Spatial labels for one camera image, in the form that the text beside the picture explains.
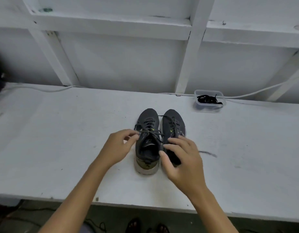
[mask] hand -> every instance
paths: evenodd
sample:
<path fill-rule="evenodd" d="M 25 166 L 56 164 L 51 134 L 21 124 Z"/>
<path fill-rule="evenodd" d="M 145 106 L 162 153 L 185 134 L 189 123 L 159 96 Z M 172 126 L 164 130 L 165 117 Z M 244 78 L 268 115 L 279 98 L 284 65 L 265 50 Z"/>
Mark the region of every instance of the hand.
<path fill-rule="evenodd" d="M 206 190 L 206 182 L 202 159 L 196 144 L 186 137 L 169 138 L 172 144 L 163 145 L 164 148 L 173 151 L 181 160 L 181 165 L 174 167 L 163 151 L 159 152 L 167 177 L 190 200 L 200 197 Z"/>
<path fill-rule="evenodd" d="M 108 168 L 120 162 L 129 153 L 133 144 L 139 139 L 139 132 L 131 129 L 121 130 L 109 135 L 97 159 Z"/>

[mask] clear plastic box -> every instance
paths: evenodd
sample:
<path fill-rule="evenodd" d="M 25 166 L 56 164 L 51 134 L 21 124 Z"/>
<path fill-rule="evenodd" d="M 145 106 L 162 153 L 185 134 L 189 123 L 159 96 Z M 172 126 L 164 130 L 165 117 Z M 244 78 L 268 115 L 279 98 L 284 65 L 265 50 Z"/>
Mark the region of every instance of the clear plastic box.
<path fill-rule="evenodd" d="M 194 95 L 195 95 L 194 107 L 195 107 L 195 109 L 202 111 L 202 112 L 218 113 L 226 105 L 225 97 L 223 96 L 223 93 L 219 92 L 219 91 L 195 90 Z M 198 102 L 197 97 L 201 96 L 201 95 L 208 95 L 208 96 L 214 96 L 214 97 L 216 95 L 216 99 L 218 100 L 218 102 L 222 102 L 222 105 L 221 104 L 200 103 L 200 102 Z"/>

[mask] table surface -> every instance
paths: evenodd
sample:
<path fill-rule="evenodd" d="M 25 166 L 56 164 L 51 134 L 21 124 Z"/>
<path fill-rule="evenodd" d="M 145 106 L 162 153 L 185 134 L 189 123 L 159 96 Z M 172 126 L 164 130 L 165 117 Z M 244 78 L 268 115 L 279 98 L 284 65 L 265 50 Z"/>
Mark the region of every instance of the table surface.
<path fill-rule="evenodd" d="M 202 154 L 206 183 L 229 216 L 299 222 L 299 105 L 229 100 L 212 114 L 192 104 L 192 97 L 99 89 L 4 91 L 0 196 L 62 201 L 110 133 L 133 129 L 147 108 L 175 109 L 187 137 L 216 154 Z M 94 204 L 195 212 L 161 168 L 137 173 L 134 154 L 133 147 L 107 172 Z"/>

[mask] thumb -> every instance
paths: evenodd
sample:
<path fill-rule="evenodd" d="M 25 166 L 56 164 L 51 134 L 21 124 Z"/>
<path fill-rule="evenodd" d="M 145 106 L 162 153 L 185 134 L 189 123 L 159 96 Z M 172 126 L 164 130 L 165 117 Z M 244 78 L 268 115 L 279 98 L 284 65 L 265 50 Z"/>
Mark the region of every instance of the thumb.
<path fill-rule="evenodd" d="M 130 150 L 133 144 L 139 139 L 139 135 L 135 134 L 125 143 L 125 146 Z"/>
<path fill-rule="evenodd" d="M 171 163 L 168 155 L 164 151 L 159 151 L 160 159 L 163 164 L 163 167 L 165 168 L 165 172 L 167 174 L 167 177 L 170 179 L 175 174 L 175 168 L 173 164 Z"/>

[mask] black sneaker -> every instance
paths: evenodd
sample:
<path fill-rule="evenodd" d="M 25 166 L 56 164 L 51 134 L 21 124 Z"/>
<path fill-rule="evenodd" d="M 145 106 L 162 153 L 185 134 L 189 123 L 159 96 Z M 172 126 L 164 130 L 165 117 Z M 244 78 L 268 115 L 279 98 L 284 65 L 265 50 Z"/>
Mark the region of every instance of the black sneaker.
<path fill-rule="evenodd" d="M 163 133 L 163 144 L 170 144 L 168 138 L 178 137 L 179 135 L 185 136 L 185 124 L 181 115 L 175 110 L 168 110 L 161 120 L 160 124 L 161 133 Z M 164 152 L 169 156 L 173 166 L 181 164 L 180 159 L 171 150 L 164 149 Z"/>
<path fill-rule="evenodd" d="M 140 132 L 140 138 L 136 141 L 136 171 L 142 174 L 154 174 L 159 168 L 159 151 L 161 140 L 159 135 L 159 118 L 154 109 L 144 110 L 135 126 Z"/>

